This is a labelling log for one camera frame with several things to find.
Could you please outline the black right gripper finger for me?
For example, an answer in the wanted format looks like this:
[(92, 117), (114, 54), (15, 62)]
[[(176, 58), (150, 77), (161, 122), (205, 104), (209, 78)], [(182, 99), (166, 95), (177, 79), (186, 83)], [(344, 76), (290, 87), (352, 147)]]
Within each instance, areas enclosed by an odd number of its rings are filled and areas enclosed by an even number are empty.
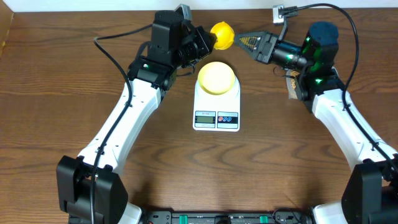
[(263, 40), (238, 40), (238, 46), (249, 56), (257, 61), (264, 60), (264, 41)]
[(269, 32), (264, 30), (236, 34), (234, 37), (234, 43), (236, 45), (261, 45), (268, 34)]

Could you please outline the yellow plastic scoop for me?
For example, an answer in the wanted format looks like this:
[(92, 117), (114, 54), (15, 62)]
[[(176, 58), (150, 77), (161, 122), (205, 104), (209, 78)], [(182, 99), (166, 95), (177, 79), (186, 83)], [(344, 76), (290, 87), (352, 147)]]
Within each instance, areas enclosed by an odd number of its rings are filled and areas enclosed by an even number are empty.
[(216, 50), (226, 50), (232, 46), (235, 33), (228, 23), (224, 21), (219, 22), (211, 28), (210, 32), (216, 35), (216, 42), (214, 44)]

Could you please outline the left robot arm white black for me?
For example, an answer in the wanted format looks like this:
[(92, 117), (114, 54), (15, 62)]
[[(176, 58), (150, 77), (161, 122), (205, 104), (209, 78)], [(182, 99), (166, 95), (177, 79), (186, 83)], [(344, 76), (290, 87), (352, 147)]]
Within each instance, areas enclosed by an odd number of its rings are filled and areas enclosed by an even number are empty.
[(129, 151), (178, 70), (193, 68), (216, 42), (214, 34), (192, 24), (184, 4), (157, 11), (149, 29), (150, 40), (121, 69), (123, 92), (100, 131), (77, 157), (63, 156), (57, 165), (60, 209), (70, 223), (142, 223), (142, 209), (129, 202), (121, 180)]

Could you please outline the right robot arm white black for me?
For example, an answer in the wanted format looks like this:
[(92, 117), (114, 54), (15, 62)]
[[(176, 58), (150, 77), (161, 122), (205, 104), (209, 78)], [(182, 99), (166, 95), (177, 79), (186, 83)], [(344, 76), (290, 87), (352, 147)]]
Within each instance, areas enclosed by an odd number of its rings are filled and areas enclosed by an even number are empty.
[(340, 201), (312, 208), (312, 223), (397, 223), (397, 151), (355, 107), (334, 67), (338, 29), (313, 23), (301, 46), (267, 31), (238, 34), (234, 42), (254, 60), (287, 69), (292, 98), (302, 101), (343, 151), (351, 177)]

